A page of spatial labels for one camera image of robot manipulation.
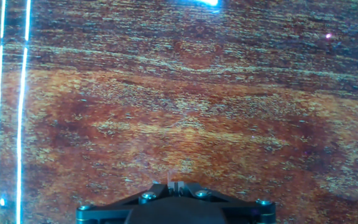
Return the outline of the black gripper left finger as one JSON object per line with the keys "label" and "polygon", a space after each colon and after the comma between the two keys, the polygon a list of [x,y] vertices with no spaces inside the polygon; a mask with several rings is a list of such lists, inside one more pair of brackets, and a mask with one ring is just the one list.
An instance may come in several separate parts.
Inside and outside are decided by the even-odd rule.
{"label": "black gripper left finger", "polygon": [[133,209],[158,199],[170,197],[175,192],[175,183],[153,184],[148,190],[141,191],[109,205],[80,205],[75,212],[76,224],[98,224],[112,221],[125,222]]}

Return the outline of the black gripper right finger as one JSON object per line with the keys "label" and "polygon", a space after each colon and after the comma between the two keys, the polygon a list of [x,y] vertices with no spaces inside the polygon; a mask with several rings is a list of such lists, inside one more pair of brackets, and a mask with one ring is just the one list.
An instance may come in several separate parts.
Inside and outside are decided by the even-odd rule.
{"label": "black gripper right finger", "polygon": [[179,182],[180,210],[196,223],[276,223],[276,204],[270,200],[244,201],[196,182]]}

